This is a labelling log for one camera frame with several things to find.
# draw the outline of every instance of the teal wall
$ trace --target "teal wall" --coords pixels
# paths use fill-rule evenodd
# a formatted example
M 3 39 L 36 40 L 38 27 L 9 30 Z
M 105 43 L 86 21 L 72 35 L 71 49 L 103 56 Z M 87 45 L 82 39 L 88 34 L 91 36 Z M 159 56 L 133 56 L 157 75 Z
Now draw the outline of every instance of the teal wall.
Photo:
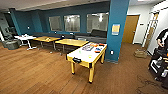
M 123 37 L 125 20 L 129 0 L 111 0 L 111 2 L 100 2 L 94 4 L 85 4 L 72 7 L 51 9 L 51 10 L 33 10 L 28 12 L 16 11 L 10 9 L 14 25 L 19 35 L 33 34 L 33 32 L 50 32 L 49 17 L 61 16 L 62 31 L 57 31 L 59 34 L 69 34 L 64 30 L 64 16 L 66 15 L 80 15 L 80 32 L 87 33 L 87 14 L 92 13 L 106 13 L 109 12 L 109 24 L 107 35 L 107 50 L 105 60 L 109 62 L 118 61 L 120 47 Z M 120 24 L 119 35 L 112 35 L 112 25 Z
M 108 44 L 105 56 L 106 61 L 118 61 L 128 6 L 129 0 L 111 0 L 106 41 Z M 120 24 L 119 35 L 112 35 L 113 24 Z
M 19 35 L 33 34 L 35 32 L 34 24 L 32 21 L 31 12 L 16 11 L 15 9 L 9 9 L 11 16 L 16 27 L 16 31 Z
M 61 16 L 63 30 L 62 32 L 58 32 L 58 33 L 69 34 L 69 32 L 65 32 L 64 30 L 64 26 L 65 26 L 64 16 L 80 15 L 80 32 L 86 33 L 87 32 L 87 14 L 106 13 L 106 12 L 109 12 L 109 9 L 110 9 L 110 2 L 101 2 L 101 3 L 85 4 L 85 5 L 78 5 L 78 6 L 72 6 L 72 7 L 45 10 L 43 11 L 43 13 L 45 14 L 45 21 L 47 23 L 46 24 L 47 30 L 49 32 L 52 32 L 50 30 L 49 17 Z

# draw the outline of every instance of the trash can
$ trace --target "trash can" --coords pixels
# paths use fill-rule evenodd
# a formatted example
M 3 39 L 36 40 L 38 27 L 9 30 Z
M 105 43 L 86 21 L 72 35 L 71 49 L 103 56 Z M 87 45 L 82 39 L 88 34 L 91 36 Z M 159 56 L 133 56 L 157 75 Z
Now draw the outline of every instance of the trash can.
M 3 47 L 4 47 L 4 48 L 7 48 L 6 43 L 7 43 L 7 42 L 10 42 L 10 41 L 11 41 L 11 40 L 5 40 L 5 41 L 2 41 L 2 45 L 3 45 Z
M 15 50 L 15 49 L 19 48 L 19 45 L 18 45 L 17 41 L 7 42 L 6 46 L 7 46 L 8 50 Z

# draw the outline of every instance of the ceiling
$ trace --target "ceiling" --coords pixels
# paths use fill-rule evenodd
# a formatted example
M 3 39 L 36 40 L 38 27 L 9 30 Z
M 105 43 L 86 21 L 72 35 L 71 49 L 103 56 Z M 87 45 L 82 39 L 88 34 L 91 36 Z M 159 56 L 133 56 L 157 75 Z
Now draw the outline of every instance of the ceiling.
M 61 8 L 96 2 L 103 2 L 110 0 L 0 0 L 0 11 L 7 12 L 9 8 L 15 8 L 16 10 L 28 11 L 35 9 L 53 9 Z M 129 5 L 141 5 L 141 4 L 157 4 L 165 0 L 130 0 Z

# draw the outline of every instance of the baseboard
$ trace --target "baseboard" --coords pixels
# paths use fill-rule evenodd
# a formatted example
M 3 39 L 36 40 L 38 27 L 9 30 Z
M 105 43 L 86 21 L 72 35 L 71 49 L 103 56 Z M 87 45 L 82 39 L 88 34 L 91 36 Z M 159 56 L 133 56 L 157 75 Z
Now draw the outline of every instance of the baseboard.
M 115 61 L 115 60 L 105 59 L 104 61 L 109 62 L 109 63 L 118 64 L 118 61 Z

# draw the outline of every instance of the table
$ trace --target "table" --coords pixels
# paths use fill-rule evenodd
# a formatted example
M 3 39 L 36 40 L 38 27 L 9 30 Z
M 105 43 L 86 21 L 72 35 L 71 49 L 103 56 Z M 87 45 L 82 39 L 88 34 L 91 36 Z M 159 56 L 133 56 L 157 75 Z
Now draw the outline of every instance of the table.
M 90 69 L 89 83 L 92 83 L 95 64 L 101 56 L 102 56 L 101 63 L 104 62 L 104 55 L 105 50 L 107 48 L 107 44 L 104 44 L 104 46 L 94 47 L 91 51 L 85 51 L 83 50 L 83 47 L 67 54 L 67 60 L 71 62 L 72 74 L 75 74 L 76 63 L 81 66 L 89 68 Z M 95 50 L 97 48 L 101 49 L 99 53 L 95 53 Z
M 21 40 L 22 44 L 21 44 L 20 46 L 22 46 L 22 45 L 27 45 L 27 44 L 24 44 L 24 43 L 23 43 L 23 40 L 27 40 L 28 47 L 29 47 L 29 48 L 27 48 L 27 50 L 37 48 L 37 47 L 31 47 L 31 44 L 30 44 L 30 41 L 29 41 L 30 39 L 34 39 L 34 38 L 36 38 L 36 37 L 29 36 L 29 35 L 14 36 L 14 37 L 17 38 L 17 39 L 19 39 L 19 40 Z
M 83 41 L 83 40 L 75 40 L 75 39 L 62 39 L 59 41 L 55 41 L 55 43 L 60 43 L 63 44 L 63 52 L 65 50 L 65 46 L 64 45 L 71 45 L 71 46 L 83 46 L 86 43 L 88 43 L 89 41 Z
M 43 43 L 42 43 L 42 42 L 53 42 L 54 50 L 56 50 L 55 41 L 56 41 L 56 40 L 59 40 L 59 39 L 60 39 L 60 38 L 43 36 L 43 37 L 35 38 L 35 39 L 33 39 L 33 40 L 40 41 L 42 48 L 43 48 Z

